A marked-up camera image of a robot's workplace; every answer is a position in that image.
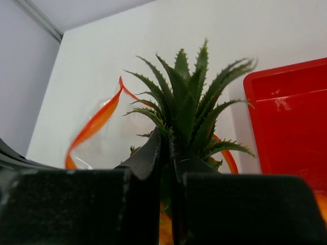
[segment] green spiky plant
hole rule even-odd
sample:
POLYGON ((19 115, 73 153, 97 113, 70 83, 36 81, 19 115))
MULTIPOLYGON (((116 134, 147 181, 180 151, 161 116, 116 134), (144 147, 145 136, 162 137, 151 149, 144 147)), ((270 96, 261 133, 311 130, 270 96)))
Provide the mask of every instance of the green spiky plant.
POLYGON ((188 59, 183 49, 178 52, 174 67, 169 66, 159 55, 156 57, 166 71, 171 87, 152 63, 138 56, 150 67, 159 86, 141 74, 126 71, 149 88, 150 91, 144 94, 155 99, 155 102, 136 101, 151 108, 135 108, 127 114, 137 112, 149 117, 164 139, 168 139, 174 133, 179 136, 184 146, 190 148, 214 169, 217 169, 222 161, 216 161, 211 156, 223 150, 236 150, 254 156, 247 147, 235 141, 214 139, 213 135, 217 117, 224 109, 238 102, 248 103, 246 100, 231 100, 217 104, 217 100, 228 84, 254 69, 255 60, 245 58, 228 65, 217 74, 207 92, 202 94, 208 70, 207 39, 198 53, 193 73, 190 73, 188 59))

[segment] black plastic object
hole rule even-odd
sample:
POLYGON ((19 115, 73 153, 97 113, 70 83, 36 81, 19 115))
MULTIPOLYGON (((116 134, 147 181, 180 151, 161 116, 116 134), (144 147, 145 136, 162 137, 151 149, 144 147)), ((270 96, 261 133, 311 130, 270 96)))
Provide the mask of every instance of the black plastic object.
POLYGON ((327 242, 324 220, 303 180, 222 175, 176 141, 170 141, 175 245, 327 242))
POLYGON ((156 128, 144 146, 115 168, 132 171, 131 208, 126 214, 129 240, 125 244, 159 243, 160 149, 161 136, 156 128))
POLYGON ((8 181, 22 169, 55 169, 40 163, 29 161, 0 139, 0 197, 8 181))
MULTIPOLYGON (((16 175, 19 167, 10 171, 0 201, 0 244, 157 245, 160 144, 154 130, 114 170, 31 165, 16 175)), ((9 157, 6 161, 9 166, 27 164, 9 157)))
POLYGON ((0 244, 124 244, 130 179, 128 169, 24 170, 2 196, 0 244))

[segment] orange object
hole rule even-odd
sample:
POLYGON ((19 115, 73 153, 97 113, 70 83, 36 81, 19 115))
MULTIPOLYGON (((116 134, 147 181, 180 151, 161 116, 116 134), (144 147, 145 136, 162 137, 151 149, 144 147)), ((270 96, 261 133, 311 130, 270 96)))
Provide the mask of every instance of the orange object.
POLYGON ((172 235, 172 220, 163 212, 160 212, 159 244, 174 244, 172 235))
POLYGON ((110 119, 111 115, 115 111, 118 102, 119 96, 123 91, 124 86, 121 86, 119 92, 104 106, 102 107, 94 117, 84 126, 78 136, 75 138, 73 143, 70 145, 67 155, 66 155, 66 162, 65 167, 69 169, 77 169, 74 161, 72 160, 70 154, 71 151, 76 148, 79 144, 83 143, 85 140, 93 136, 97 131, 99 131, 106 122, 110 119))
POLYGON ((320 213, 323 219, 327 222, 327 195, 322 194, 321 192, 314 192, 320 213))

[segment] spiky leaf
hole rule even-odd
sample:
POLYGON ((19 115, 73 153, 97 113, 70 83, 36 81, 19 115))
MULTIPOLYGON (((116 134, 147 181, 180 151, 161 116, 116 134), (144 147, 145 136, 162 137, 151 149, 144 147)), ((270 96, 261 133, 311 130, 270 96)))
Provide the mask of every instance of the spiky leaf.
POLYGON ((160 117, 162 117, 162 111, 160 109, 160 107, 158 107, 158 105, 152 101, 149 100, 136 100, 133 103, 131 103, 131 105, 135 104, 135 103, 143 103, 149 107, 152 107, 154 109, 154 111, 160 115, 160 117))
POLYGON ((193 133, 192 133, 193 139, 195 138, 197 132, 199 131, 201 125, 203 124, 203 121, 206 119, 206 117, 208 116, 210 111, 211 111, 211 104, 207 103, 205 108, 202 110, 201 114, 197 115, 196 120, 194 122, 194 126, 193 126, 193 133))
POLYGON ((147 134, 137 134, 137 136, 150 138, 152 132, 153 132, 153 130, 150 133, 147 133, 147 134))
POLYGON ((242 146, 241 144, 237 144, 236 141, 217 141, 214 145, 210 146, 207 149, 207 153, 204 156, 204 160, 208 159, 210 156, 212 156, 215 153, 222 152, 225 150, 234 150, 239 152, 245 152, 253 157, 255 157, 255 154, 247 147, 242 146))
POLYGON ((216 123, 218 115, 226 109, 228 106, 238 103, 245 102, 244 100, 231 100, 229 102, 224 102, 221 105, 218 105, 214 110, 212 110, 208 116, 205 118, 204 122, 200 126, 200 129, 196 133, 195 139, 192 143, 192 150, 197 154, 201 148, 204 147, 204 143, 208 139, 209 134, 211 133, 212 126, 216 123))
POLYGON ((177 71, 171 68, 159 55, 156 56, 168 74, 173 89, 175 107, 178 107, 182 104, 187 95, 188 86, 184 78, 177 71))
POLYGON ((220 142, 221 140, 218 138, 208 137, 208 139, 205 142, 205 147, 203 147, 200 151, 198 156, 203 159, 204 156, 207 154, 207 149, 211 147, 212 145, 216 144, 217 142, 220 142))
POLYGON ((196 104, 199 103, 199 101, 197 100, 197 94, 200 86, 199 83, 200 83, 201 74, 202 74, 202 70, 195 71, 188 81, 190 94, 193 96, 196 104))
POLYGON ((148 60, 140 57, 140 56, 137 56, 139 59, 143 60, 149 67, 150 69, 152 70, 153 74, 155 75, 155 77, 157 78, 158 80, 158 83, 161 87, 161 90, 162 90, 162 93, 163 93, 163 96, 165 97, 165 100, 169 106, 169 109, 170 109, 170 112, 171 114, 174 116, 175 115, 175 111, 174 111, 174 100, 173 100, 173 95, 170 91, 170 87, 168 86, 165 78, 163 77, 163 75, 161 74, 161 72, 151 63, 149 62, 148 60))
POLYGON ((154 94, 152 92, 149 92, 149 91, 145 91, 145 92, 142 92, 142 93, 136 93, 135 95, 142 95, 142 94, 148 94, 149 96, 154 98, 154 94))
POLYGON ((214 170, 218 170, 218 168, 223 164, 223 160, 217 161, 213 157, 209 157, 209 159, 206 161, 206 164, 208 164, 214 170))
POLYGON ((125 114, 129 115, 131 113, 140 113, 143 114, 145 116, 147 116, 148 118, 150 118, 158 127, 159 133, 165 137, 168 138, 169 134, 170 134, 170 129, 167 129, 167 127, 165 127, 163 121, 161 118, 158 117, 158 115, 156 114, 156 112, 153 109, 150 108, 134 108, 132 111, 127 112, 125 114))
POLYGON ((155 100, 158 102, 158 104, 160 105, 162 112, 164 113, 165 116, 165 120, 167 121, 167 123, 171 123, 171 115, 170 115, 170 110, 169 110, 169 106, 167 104, 167 101, 165 100, 165 96, 162 93, 162 91, 160 90, 160 88, 155 85, 153 83, 153 81, 151 81, 149 78, 144 77, 141 74, 138 73, 134 73, 131 71, 127 71, 127 73, 130 73, 132 75, 134 75, 135 77, 137 77, 138 79, 140 79, 151 91, 151 95, 155 98, 155 100))
POLYGON ((184 52, 184 49, 181 49, 177 54, 176 61, 175 61, 175 70, 185 80, 188 80, 190 78, 188 59, 186 57, 186 53, 184 52))
POLYGON ((222 91, 228 84, 230 84, 236 78, 252 71, 255 67, 253 62, 253 59, 245 58, 237 60, 223 69, 221 73, 218 74, 213 80, 207 92, 203 96, 198 108, 197 117, 200 116, 201 113, 206 114, 208 111, 212 110, 222 91))
POLYGON ((215 133, 215 127, 216 127, 216 123, 214 123, 213 126, 211 127, 210 133, 206 141, 204 142, 204 145, 210 145, 210 143, 212 142, 215 133))
POLYGON ((189 94, 180 108, 175 121, 175 132, 180 136, 186 146, 189 145, 193 131, 197 105, 191 94, 189 94))
POLYGON ((130 150, 131 150, 131 154, 130 157, 134 155, 134 153, 136 153, 139 149, 141 148, 141 146, 135 148, 134 146, 131 146, 130 150))
POLYGON ((197 93, 196 93, 196 97, 195 97, 195 101, 198 103, 200 101, 200 97, 202 94, 202 90, 203 90, 203 84, 205 81, 205 75, 207 72, 207 67, 208 67, 208 40, 205 39, 204 40, 204 44, 198 54, 197 57, 197 62, 195 64, 195 73, 199 72, 200 76, 199 76, 199 82, 198 82, 198 89, 197 89, 197 93))

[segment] red plastic container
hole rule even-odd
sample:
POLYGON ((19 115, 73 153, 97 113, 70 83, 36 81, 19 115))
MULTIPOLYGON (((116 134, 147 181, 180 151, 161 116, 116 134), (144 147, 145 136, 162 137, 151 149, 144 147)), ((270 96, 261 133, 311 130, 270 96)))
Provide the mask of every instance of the red plastic container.
POLYGON ((327 194, 327 58, 251 73, 244 89, 262 173, 327 194))

